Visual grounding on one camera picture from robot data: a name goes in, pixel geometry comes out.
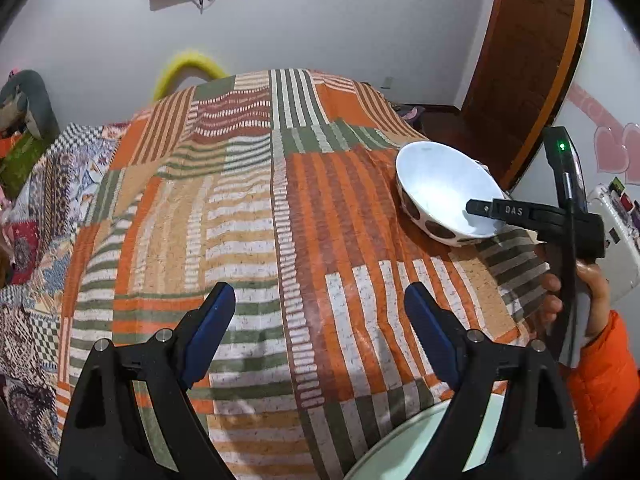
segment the stuffed animal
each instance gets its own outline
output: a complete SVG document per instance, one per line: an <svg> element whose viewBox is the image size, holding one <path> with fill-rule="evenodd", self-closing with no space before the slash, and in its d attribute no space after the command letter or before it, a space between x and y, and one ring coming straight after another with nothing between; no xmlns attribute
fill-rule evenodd
<svg viewBox="0 0 640 480"><path fill-rule="evenodd" d="M33 70L11 76L0 90L0 131L19 130L22 124L31 135L48 143L60 134L44 81Z"/></svg>

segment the orange sleeve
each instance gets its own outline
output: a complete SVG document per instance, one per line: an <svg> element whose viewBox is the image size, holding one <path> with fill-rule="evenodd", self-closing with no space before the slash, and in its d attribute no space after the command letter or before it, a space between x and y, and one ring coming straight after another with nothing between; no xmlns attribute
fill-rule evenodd
<svg viewBox="0 0 640 480"><path fill-rule="evenodd" d="M580 364L567 379L590 461L614 433L640 388L627 339L622 318L612 310L607 327L582 349Z"/></svg>

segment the heart sticker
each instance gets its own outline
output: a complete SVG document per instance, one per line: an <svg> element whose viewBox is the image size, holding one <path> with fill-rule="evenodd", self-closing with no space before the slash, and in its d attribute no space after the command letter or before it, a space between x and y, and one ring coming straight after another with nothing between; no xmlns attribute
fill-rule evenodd
<svg viewBox="0 0 640 480"><path fill-rule="evenodd" d="M640 159L640 130L638 130L638 144L636 153ZM600 126L593 135L593 143L596 151L596 161L598 172L604 173L624 173L629 167L629 150L626 142L618 144L611 133L611 129ZM638 179L640 182L640 160L638 160Z"/></svg>
<svg viewBox="0 0 640 480"><path fill-rule="evenodd" d="M633 123L625 126L622 142L629 156L629 165L625 174L626 183L640 184L640 126Z"/></svg>

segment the bed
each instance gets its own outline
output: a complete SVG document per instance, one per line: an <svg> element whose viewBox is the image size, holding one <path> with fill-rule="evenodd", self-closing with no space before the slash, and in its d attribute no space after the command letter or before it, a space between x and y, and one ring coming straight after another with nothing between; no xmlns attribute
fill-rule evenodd
<svg viewBox="0 0 640 480"><path fill-rule="evenodd" d="M526 344L545 264L522 230L450 248L404 216L394 159L421 139L367 84L298 69L187 88L127 123L69 125L10 214L17 269L0 290L0 391L34 449L55 469L95 340L143 342L218 281L236 314L189 395L237 478L343 478L452 395L404 313L411 282L466 327Z"/></svg>

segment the human hand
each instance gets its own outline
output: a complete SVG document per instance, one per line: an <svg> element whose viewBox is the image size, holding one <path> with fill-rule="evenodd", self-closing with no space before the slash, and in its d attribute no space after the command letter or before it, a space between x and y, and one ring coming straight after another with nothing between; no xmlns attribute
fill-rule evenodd
<svg viewBox="0 0 640 480"><path fill-rule="evenodd" d="M535 247L536 254L546 261L545 245L539 244ZM606 328L609 322L609 312L611 310L611 298L609 293L609 282L604 277L598 264L586 264L581 260L576 261L576 271L578 277L587 284L591 290L591 309L585 336L594 339ZM545 328L556 320L558 312L562 310L562 300L554 295L560 291L560 279L551 272L545 272L540 285L548 294L542 301L540 316Z"/></svg>

